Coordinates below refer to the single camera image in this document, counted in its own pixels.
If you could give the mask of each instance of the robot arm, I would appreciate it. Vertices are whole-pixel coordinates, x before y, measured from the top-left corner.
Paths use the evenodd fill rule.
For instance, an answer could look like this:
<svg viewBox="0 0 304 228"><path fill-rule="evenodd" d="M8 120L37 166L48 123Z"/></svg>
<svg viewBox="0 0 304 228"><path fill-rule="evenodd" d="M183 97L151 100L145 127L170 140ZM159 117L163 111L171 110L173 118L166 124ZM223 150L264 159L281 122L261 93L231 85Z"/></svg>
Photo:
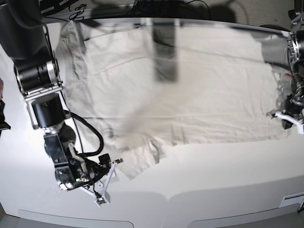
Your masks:
<svg viewBox="0 0 304 228"><path fill-rule="evenodd" d="M0 6L0 43L13 60L16 80L27 104L34 129L45 132L45 151L55 166L55 177L62 190L89 188L108 174L121 160L111 162L108 154L100 163L87 159L103 149L102 136L84 119L64 110L63 85L51 49L48 28L42 23L38 0L7 0ZM75 118L98 136L100 147L93 153L79 154L74 148L76 135L65 124ZM109 202L105 193L93 192L98 205Z"/></svg>
<svg viewBox="0 0 304 228"><path fill-rule="evenodd" d="M270 114L282 119L284 129L296 125L298 132L304 134L302 114L304 109L304 30L300 30L303 23L304 1L294 0L294 3L287 46L287 58L292 73L292 93L287 97L282 110Z"/></svg>

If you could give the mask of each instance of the white table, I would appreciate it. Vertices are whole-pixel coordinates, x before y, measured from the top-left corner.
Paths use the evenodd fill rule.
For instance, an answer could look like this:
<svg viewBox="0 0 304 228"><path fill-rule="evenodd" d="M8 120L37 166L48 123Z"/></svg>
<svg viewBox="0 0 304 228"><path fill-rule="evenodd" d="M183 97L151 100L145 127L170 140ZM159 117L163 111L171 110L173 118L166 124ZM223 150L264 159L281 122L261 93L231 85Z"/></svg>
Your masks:
<svg viewBox="0 0 304 228"><path fill-rule="evenodd" d="M49 25L53 47L60 28ZM129 221L136 228L185 228L194 220L275 209L284 195L304 191L304 139L293 129L279 141L165 147L167 158L134 180L118 174L108 188L111 204L98 208L81 190L58 189L43 132L32 129L12 62L8 67L12 75L3 78L3 95L11 130L0 138L0 202L9 215L57 224L72 217ZM72 221L71 226L94 227Z"/></svg>

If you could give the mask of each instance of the cloth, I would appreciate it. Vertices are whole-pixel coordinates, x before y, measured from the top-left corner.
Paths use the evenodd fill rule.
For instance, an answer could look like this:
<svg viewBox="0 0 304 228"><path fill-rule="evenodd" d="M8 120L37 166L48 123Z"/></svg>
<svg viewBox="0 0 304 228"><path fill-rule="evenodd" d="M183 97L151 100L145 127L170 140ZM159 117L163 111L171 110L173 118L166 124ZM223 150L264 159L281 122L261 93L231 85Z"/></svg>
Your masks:
<svg viewBox="0 0 304 228"><path fill-rule="evenodd" d="M276 69L263 57L269 39L285 40L232 28L71 21L57 55L66 60L59 66L68 107L102 133L103 152L122 157L118 168L132 179L159 162L162 145L287 136L266 116L278 97Z"/></svg>

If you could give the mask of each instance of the floor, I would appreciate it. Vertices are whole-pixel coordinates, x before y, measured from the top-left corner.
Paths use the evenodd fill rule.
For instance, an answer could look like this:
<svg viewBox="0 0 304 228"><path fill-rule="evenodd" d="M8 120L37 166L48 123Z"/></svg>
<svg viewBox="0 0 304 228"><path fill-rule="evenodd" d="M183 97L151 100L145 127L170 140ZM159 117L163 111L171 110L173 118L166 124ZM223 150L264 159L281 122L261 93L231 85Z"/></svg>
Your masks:
<svg viewBox="0 0 304 228"><path fill-rule="evenodd" d="M70 10L81 4L87 9L113 8L121 5L133 5L134 0L79 0ZM189 14L205 16L211 20L261 26L265 24L279 25L290 29L288 11L294 8L293 0L197 0L187 4Z"/></svg>

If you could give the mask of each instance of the white plastic part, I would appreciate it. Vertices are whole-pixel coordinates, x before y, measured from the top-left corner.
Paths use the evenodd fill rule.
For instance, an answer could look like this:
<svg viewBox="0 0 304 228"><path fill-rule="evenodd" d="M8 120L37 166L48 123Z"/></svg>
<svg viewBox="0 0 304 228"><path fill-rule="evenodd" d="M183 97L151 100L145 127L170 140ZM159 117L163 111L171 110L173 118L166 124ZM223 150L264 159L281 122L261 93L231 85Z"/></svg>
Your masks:
<svg viewBox="0 0 304 228"><path fill-rule="evenodd" d="M302 124L302 121L298 121L298 120L292 118L291 116L284 115L284 114L282 114L279 111L275 113L275 116L278 117L278 118L280 118L280 119L282 119L282 120L287 120L287 121L293 123L294 125L297 126L298 133L299 134L304 134L304 126Z"/></svg>
<svg viewBox="0 0 304 228"><path fill-rule="evenodd" d="M109 183L110 183L111 177L112 177L112 176L115 176L115 175L113 175L113 174L115 174L115 171L114 171L114 170L115 170L116 165L117 165L117 163L112 163L112 166L111 166L111 168L110 168L110 170L109 170L109 172L108 172L108 174L107 174L107 177L106 177L106 179L105 179L105 182L104 182L104 183L101 182L101 184L103 184L103 188L101 189L101 191L99 192L99 194L101 195L102 200L103 200L104 202L107 202L108 204L110 204L111 197L110 197L110 195L106 192L106 189L108 188L108 185L109 185ZM81 189L82 191L84 191L85 193L87 193L87 194L91 195L92 197L94 197L94 202L96 203L97 206L100 207L100 205L102 204L102 203L101 203L102 200L100 200L100 199L97 200L96 195L95 195L92 191L90 191L89 189L86 189L86 188L84 188L84 187L80 187L80 189Z"/></svg>

